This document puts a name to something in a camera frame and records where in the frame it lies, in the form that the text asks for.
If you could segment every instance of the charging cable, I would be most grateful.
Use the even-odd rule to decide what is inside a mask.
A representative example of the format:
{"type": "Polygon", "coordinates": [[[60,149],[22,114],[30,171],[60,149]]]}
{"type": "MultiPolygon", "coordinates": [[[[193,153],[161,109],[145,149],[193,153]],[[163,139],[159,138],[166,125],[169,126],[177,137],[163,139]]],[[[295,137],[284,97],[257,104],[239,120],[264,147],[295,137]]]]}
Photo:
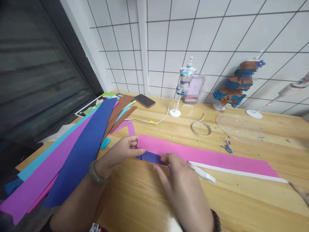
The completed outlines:
{"type": "Polygon", "coordinates": [[[128,121],[128,120],[138,120],[138,121],[144,121],[144,122],[148,122],[148,123],[152,123],[152,124],[158,124],[158,123],[162,122],[162,121],[166,118],[166,116],[167,116],[167,114],[168,114],[168,108],[170,107],[170,104],[172,103],[172,101],[174,100],[174,98],[175,98],[175,97],[173,97],[173,99],[171,100],[171,102],[170,102],[170,103],[168,104],[168,106],[167,106],[167,112],[166,112],[165,117],[162,118],[162,120],[159,121],[159,122],[149,122],[149,121],[142,120],[142,119],[125,119],[125,121],[128,121]]]}

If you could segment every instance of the magenta paper strip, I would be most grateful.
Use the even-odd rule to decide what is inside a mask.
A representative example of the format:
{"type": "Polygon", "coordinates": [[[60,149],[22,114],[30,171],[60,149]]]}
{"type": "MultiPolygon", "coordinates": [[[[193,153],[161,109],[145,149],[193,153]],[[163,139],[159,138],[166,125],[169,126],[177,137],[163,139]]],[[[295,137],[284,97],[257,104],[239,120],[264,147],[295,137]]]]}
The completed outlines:
{"type": "Polygon", "coordinates": [[[129,122],[128,123],[128,130],[129,130],[129,135],[135,135],[135,129],[134,129],[134,125],[133,125],[133,122],[129,122]]]}
{"type": "Polygon", "coordinates": [[[279,177],[276,171],[266,161],[187,147],[147,135],[139,136],[137,147],[144,148],[146,151],[159,156],[165,153],[175,153],[186,162],[193,161],[224,169],[279,177]]]}
{"type": "Polygon", "coordinates": [[[37,198],[37,200],[34,202],[34,204],[31,206],[31,208],[27,211],[27,213],[30,213],[40,202],[43,200],[43,198],[48,194],[52,186],[54,185],[59,173],[54,177],[54,179],[49,183],[49,185],[46,187],[46,189],[42,192],[42,194],[37,198]]]}
{"type": "Polygon", "coordinates": [[[125,127],[126,125],[128,125],[130,123],[130,121],[124,121],[123,123],[121,123],[115,130],[113,133],[111,134],[114,134],[115,132],[117,132],[118,130],[120,130],[121,128],[125,127]]]}
{"type": "Polygon", "coordinates": [[[79,127],[69,134],[33,174],[0,205],[0,211],[12,215],[14,225],[17,225],[55,178],[93,115],[90,115],[79,127]]]}

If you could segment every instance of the smartphone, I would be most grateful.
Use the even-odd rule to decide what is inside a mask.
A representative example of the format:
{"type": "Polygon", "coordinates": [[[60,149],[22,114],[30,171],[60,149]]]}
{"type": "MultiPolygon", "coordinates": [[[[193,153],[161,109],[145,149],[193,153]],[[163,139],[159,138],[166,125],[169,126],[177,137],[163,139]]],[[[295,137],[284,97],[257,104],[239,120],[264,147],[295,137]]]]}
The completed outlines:
{"type": "Polygon", "coordinates": [[[155,101],[151,100],[150,98],[146,97],[143,94],[137,95],[135,100],[141,103],[144,107],[150,108],[155,104],[155,101]]]}

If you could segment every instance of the glass pane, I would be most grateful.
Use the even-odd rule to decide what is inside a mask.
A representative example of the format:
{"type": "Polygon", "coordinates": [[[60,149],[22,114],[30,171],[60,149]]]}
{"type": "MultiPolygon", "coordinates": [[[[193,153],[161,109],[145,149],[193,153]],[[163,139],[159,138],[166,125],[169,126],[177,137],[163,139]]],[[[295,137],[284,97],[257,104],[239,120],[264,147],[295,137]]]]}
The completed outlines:
{"type": "Polygon", "coordinates": [[[94,98],[38,1],[0,1],[0,163],[14,168],[94,98]]]}

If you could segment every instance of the white base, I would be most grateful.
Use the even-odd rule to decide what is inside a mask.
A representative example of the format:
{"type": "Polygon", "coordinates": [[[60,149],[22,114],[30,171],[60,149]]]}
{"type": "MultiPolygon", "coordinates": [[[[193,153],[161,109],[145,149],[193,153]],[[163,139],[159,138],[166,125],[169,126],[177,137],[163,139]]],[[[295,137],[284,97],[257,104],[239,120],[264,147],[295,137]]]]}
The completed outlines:
{"type": "Polygon", "coordinates": [[[260,119],[260,118],[263,117],[263,115],[260,112],[257,112],[257,111],[254,111],[254,110],[246,110],[246,113],[253,118],[260,119]]]}
{"type": "Polygon", "coordinates": [[[173,117],[179,117],[181,115],[181,112],[179,110],[172,109],[172,110],[170,110],[170,114],[173,117]]]}
{"type": "Polygon", "coordinates": [[[220,103],[214,103],[212,106],[217,110],[225,110],[225,106],[221,106],[220,103]]]}

